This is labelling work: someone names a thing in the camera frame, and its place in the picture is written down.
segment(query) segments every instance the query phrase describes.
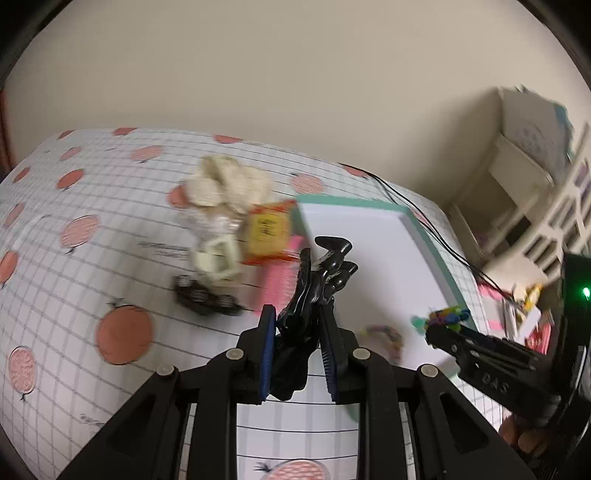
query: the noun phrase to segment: black device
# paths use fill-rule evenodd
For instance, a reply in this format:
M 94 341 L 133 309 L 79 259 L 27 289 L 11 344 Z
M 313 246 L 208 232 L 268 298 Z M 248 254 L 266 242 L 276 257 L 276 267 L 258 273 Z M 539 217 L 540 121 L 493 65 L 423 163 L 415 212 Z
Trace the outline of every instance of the black device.
M 561 277 L 563 312 L 548 355 L 464 326 L 454 331 L 432 325 L 426 333 L 428 343 L 456 358 L 459 377 L 513 412 L 520 428 L 546 429 L 544 454 L 526 458 L 544 479 L 555 477 L 568 458 L 583 460 L 581 452 L 572 453 L 582 448 L 591 416 L 591 259 L 564 253 Z M 591 471 L 581 478 L 591 478 Z
M 328 253 L 312 265 L 310 250 L 302 250 L 294 296 L 278 317 L 274 307 L 266 305 L 258 326 L 244 331 L 236 348 L 220 353 L 204 367 L 183 372 L 159 368 L 79 452 L 60 480 L 176 479 L 193 403 L 197 408 L 187 478 L 236 479 L 237 403 L 261 404 L 269 393 L 290 398 L 305 386 L 309 356 L 319 345 L 332 400 L 360 405 L 358 480 L 407 478 L 399 402 L 407 405 L 417 478 L 534 479 L 516 451 L 435 366 L 422 365 L 416 371 L 392 366 L 375 352 L 359 348 L 354 334 L 338 327 L 333 294 L 346 285 L 357 265 L 344 260 L 352 247 L 347 240 L 318 237 L 316 243 L 329 249 Z M 566 258 L 565 268 L 576 262 Z M 477 375 L 466 373 L 464 358 L 473 356 L 471 351 L 454 351 L 444 327 L 431 328 L 427 339 L 456 355 L 462 368 L 460 376 L 494 397 L 494 392 L 487 390 L 493 388 L 490 381 L 478 384 Z M 437 332 L 443 334 L 435 338 Z M 513 358 L 520 367 L 529 362 L 520 348 L 504 343 L 498 348 L 487 343 L 489 338 L 473 333 L 462 329 L 457 335 L 467 345 L 484 345 L 479 352 L 489 348 L 489 357 L 495 361 Z M 569 335 L 564 335 L 563 344 L 569 348 Z M 560 358 L 569 356 L 562 352 Z M 515 390 L 512 405 L 521 405 L 518 392 L 522 385 L 530 387 L 524 390 L 525 398 L 539 402 L 535 409 L 539 415 L 528 418 L 525 414 L 524 418 L 552 419 L 562 411 L 563 394 L 546 395 L 541 380 L 533 375 L 511 382 L 507 381 L 505 393 Z M 561 415 L 559 424 L 566 425 L 566 416 Z M 581 451 L 591 443 L 588 437 L 582 438 L 574 453 L 561 456 L 562 471 L 569 472 L 568 478 L 587 478 L 588 472 L 579 466 L 588 461 L 588 455 Z

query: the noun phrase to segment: pink item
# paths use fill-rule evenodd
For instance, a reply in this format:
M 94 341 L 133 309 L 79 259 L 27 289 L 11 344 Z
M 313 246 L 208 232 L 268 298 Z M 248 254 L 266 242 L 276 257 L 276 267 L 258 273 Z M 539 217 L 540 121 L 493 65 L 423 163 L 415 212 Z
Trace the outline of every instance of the pink item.
M 498 320 L 487 320 L 488 322 L 488 328 L 490 328 L 490 330 L 495 330 L 497 332 L 502 332 L 503 331 L 503 325 L 498 321 Z
M 502 300 L 503 299 L 503 295 L 501 295 L 500 292 L 493 290 L 485 283 L 478 284 L 478 293 L 480 295 L 482 295 L 483 297 L 490 297 L 494 300 Z
M 287 245 L 287 249 L 294 252 L 294 261 L 273 260 L 263 266 L 262 293 L 258 303 L 254 306 L 257 314 L 260 314 L 263 305 L 267 304 L 273 305 L 279 314 L 291 300 L 300 270 L 300 262 L 296 260 L 296 251 L 301 241 L 302 237 L 292 235 Z

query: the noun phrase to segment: grid pattern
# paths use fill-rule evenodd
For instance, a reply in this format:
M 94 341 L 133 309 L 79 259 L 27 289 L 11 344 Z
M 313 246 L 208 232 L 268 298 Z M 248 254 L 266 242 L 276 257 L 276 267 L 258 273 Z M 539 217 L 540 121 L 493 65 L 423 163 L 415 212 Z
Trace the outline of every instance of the grid pattern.
M 162 145 L 163 152 L 143 163 L 131 159 L 133 151 L 151 145 Z M 60 160 L 75 147 L 81 147 L 78 153 Z M 135 129 L 124 136 L 107 129 L 80 130 L 43 142 L 0 189 L 0 222 L 17 203 L 24 206 L 0 231 L 0 255 L 10 250 L 18 254 L 16 270 L 0 290 L 0 355 L 6 361 L 15 347 L 25 345 L 37 362 L 37 385 L 24 401 L 5 369 L 0 421 L 38 478 L 55 478 L 158 364 L 179 369 L 204 365 L 235 346 L 244 329 L 256 325 L 252 311 L 204 319 L 173 301 L 171 278 L 189 271 L 187 253 L 194 238 L 180 227 L 167 193 L 193 171 L 199 158 L 215 153 L 268 171 L 278 199 L 296 195 L 293 184 L 299 182 L 292 180 L 302 174 L 317 177 L 326 194 L 385 199 L 373 180 L 339 165 L 254 142 L 220 144 L 206 134 L 156 129 Z M 24 167 L 30 171 L 13 183 Z M 84 172 L 75 184 L 57 188 L 64 175 L 78 169 Z M 401 191 L 459 251 L 443 212 L 433 202 Z M 68 252 L 60 246 L 60 232 L 85 215 L 98 216 L 100 226 L 86 243 Z M 437 247 L 478 328 L 488 332 L 473 277 Z M 248 277 L 238 293 L 246 304 L 258 288 L 255 276 Z M 95 346 L 98 322 L 117 299 L 145 309 L 154 325 L 147 354 L 123 366 L 102 361 Z M 458 379 L 453 381 L 498 427 L 500 407 Z M 194 409 L 181 478 L 186 474 L 193 418 Z M 404 431 L 412 478 L 407 424 Z M 294 458 L 319 460 L 335 480 L 355 477 L 357 424 L 344 407 L 331 403 L 318 352 L 311 359 L 306 389 L 291 401 L 271 398 L 260 407 L 239 406 L 237 438 L 240 479 L 260 478 L 254 471 L 258 462 L 272 466 Z

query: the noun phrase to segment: clutter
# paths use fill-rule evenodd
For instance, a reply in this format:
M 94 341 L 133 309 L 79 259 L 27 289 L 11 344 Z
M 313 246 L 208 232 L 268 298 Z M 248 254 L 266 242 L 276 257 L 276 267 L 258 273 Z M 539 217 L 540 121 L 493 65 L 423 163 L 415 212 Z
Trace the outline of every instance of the clutter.
M 291 237 L 291 210 L 295 200 L 254 207 L 248 217 L 246 265 L 260 265 L 267 260 L 289 260 L 297 254 L 288 252 Z
M 240 273 L 240 249 L 235 235 L 220 235 L 202 244 L 193 252 L 195 268 L 213 284 L 233 280 Z
M 177 301 L 199 315 L 238 315 L 242 307 L 232 295 L 216 295 L 189 275 L 174 277 Z
M 435 310 L 429 314 L 427 325 L 456 325 L 470 318 L 470 310 L 459 305 L 443 310 Z
M 550 344 L 550 335 L 552 327 L 554 326 L 554 319 L 550 310 L 545 310 L 538 325 L 531 332 L 529 337 L 525 339 L 525 346 L 536 352 L 546 354 L 548 345 Z

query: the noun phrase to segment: white tray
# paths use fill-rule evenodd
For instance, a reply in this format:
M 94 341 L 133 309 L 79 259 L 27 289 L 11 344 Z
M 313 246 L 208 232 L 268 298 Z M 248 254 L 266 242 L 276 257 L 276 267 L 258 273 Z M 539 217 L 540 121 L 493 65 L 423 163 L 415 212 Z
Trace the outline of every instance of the white tray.
M 356 334 L 364 326 L 390 325 L 403 338 L 402 367 L 437 365 L 451 376 L 453 357 L 433 349 L 411 324 L 413 316 L 466 303 L 427 232 L 407 207 L 376 200 L 326 195 L 298 197 L 298 210 L 313 242 L 319 235 L 341 236 L 353 243 L 347 260 L 359 270 L 335 295 L 338 324 Z M 324 250 L 313 245 L 313 258 Z M 468 326 L 475 329 L 472 320 Z M 387 358 L 382 343 L 357 335 L 360 344 Z

